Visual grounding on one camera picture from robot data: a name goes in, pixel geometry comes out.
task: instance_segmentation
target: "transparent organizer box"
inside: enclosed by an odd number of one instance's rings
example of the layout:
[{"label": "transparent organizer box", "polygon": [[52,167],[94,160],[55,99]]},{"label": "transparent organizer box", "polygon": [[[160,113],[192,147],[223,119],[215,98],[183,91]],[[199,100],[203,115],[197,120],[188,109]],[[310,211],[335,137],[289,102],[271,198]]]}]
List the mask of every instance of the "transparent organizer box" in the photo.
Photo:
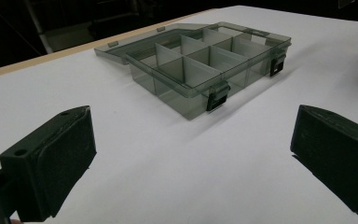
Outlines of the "transparent organizer box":
[{"label": "transparent organizer box", "polygon": [[187,119],[283,69],[291,38],[227,22],[178,23],[95,49]]}]

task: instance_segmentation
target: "black latch clip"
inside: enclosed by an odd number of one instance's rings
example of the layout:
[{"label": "black latch clip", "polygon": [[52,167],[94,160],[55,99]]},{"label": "black latch clip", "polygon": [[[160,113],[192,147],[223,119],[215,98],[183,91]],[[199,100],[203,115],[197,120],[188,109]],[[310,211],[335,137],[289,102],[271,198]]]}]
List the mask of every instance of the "black latch clip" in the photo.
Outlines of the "black latch clip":
[{"label": "black latch clip", "polygon": [[209,98],[206,111],[212,111],[218,106],[222,105],[227,100],[227,95],[230,90],[231,88],[226,81],[212,86],[209,89]]}]

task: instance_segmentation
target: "screw hole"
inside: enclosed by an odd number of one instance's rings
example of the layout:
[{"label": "screw hole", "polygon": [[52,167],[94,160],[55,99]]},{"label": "screw hole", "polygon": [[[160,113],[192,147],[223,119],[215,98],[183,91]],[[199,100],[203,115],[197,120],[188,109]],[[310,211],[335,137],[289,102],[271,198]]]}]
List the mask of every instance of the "screw hole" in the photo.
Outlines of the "screw hole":
[{"label": "screw hole", "polygon": [[27,153],[27,149],[19,149],[19,150],[17,150],[16,152],[14,152],[14,155],[15,155],[15,156],[22,156],[22,155],[24,155],[25,153]]}]

